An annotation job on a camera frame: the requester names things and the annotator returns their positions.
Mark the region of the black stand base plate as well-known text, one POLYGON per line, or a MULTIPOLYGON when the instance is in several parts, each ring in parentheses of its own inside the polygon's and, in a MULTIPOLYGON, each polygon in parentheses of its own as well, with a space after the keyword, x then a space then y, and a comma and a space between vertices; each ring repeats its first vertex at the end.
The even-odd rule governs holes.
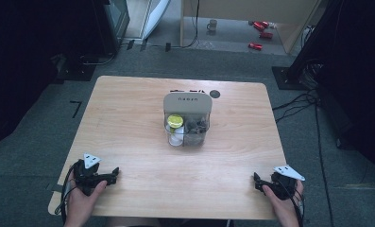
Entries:
POLYGON ((272 73, 280 90, 304 90, 297 79, 290 79, 288 67, 273 66, 272 73))
POLYGON ((57 79, 72 81, 90 81, 95 67, 92 65, 66 62, 59 70, 57 79))

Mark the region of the person's right hand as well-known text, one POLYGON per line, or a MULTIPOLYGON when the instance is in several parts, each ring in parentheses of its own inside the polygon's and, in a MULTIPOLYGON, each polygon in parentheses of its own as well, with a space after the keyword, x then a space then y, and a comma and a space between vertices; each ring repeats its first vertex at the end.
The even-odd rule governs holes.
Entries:
POLYGON ((267 185, 263 186, 263 191, 272 204, 281 227, 300 227, 302 221, 299 206, 303 204, 303 189, 301 181, 297 181, 297 189, 292 200, 280 200, 267 185))

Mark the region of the jar with yellow-green lid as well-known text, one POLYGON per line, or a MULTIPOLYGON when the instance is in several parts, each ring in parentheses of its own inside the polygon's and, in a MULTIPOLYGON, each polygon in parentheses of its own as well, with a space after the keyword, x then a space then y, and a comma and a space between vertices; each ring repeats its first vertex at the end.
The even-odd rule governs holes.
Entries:
POLYGON ((170 114, 166 119, 167 125, 172 129, 178 129, 183 126, 183 117, 179 114, 170 114))

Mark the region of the clear storage box grey lid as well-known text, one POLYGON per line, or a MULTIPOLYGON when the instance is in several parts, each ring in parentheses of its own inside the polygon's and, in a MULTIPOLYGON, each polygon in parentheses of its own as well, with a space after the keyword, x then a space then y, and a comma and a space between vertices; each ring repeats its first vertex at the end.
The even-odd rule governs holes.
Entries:
MULTIPOLYGON (((166 122, 170 114, 179 114, 183 117, 183 128, 188 117, 204 117, 210 128, 210 114, 213 100, 204 92, 171 92, 163 99, 163 124, 168 139, 168 125, 166 122)), ((187 134, 184 132, 183 147, 200 147, 204 144, 206 132, 201 134, 187 134)))

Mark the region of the dark bundle of small things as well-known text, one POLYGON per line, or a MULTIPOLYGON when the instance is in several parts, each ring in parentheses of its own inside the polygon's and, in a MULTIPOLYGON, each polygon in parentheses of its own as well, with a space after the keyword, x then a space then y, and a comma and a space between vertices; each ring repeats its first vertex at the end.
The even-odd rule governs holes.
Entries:
POLYGON ((204 117, 188 117, 184 126, 187 134, 201 134, 208 130, 208 122, 204 117))

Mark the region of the person's left hand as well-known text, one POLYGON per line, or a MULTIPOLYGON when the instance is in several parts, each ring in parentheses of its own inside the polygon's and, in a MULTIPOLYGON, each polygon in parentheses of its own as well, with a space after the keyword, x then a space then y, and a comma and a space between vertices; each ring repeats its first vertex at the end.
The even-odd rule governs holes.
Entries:
POLYGON ((100 182, 90 196, 80 189, 74 189, 68 198, 67 218, 63 227, 83 227, 89 220, 96 202, 107 186, 106 181, 100 182))

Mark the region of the white panel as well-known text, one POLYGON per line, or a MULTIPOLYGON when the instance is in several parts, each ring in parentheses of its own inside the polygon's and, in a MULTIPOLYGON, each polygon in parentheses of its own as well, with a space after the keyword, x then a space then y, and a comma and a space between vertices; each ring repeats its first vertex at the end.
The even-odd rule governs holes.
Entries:
POLYGON ((158 26, 160 20, 165 14, 171 0, 160 0, 157 6, 149 13, 145 24, 145 30, 142 39, 147 39, 154 29, 158 26))

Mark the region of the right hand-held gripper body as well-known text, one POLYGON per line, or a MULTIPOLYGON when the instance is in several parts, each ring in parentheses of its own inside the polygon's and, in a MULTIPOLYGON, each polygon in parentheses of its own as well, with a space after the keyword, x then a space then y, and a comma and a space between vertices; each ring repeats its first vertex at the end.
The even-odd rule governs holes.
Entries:
POLYGON ((282 201, 290 199, 296 192, 297 181, 305 181, 305 177, 289 165, 275 166, 270 182, 260 180, 260 186, 267 185, 282 201))

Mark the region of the black cabinet with glass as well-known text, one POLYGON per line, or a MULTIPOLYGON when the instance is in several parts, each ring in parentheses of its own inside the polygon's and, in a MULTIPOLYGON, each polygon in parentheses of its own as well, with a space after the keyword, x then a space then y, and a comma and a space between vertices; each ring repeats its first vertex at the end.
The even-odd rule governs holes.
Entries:
POLYGON ((129 24, 126 0, 93 0, 95 18, 105 54, 116 54, 129 24))

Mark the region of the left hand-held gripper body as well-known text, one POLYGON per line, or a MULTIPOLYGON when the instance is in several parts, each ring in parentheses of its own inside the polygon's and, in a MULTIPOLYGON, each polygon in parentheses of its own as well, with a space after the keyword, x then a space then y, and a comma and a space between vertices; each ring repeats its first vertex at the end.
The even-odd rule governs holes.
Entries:
POLYGON ((92 191, 103 181, 113 178, 111 173, 98 174, 100 158, 84 153, 83 158, 74 164, 74 177, 77 187, 86 195, 90 196, 92 191))

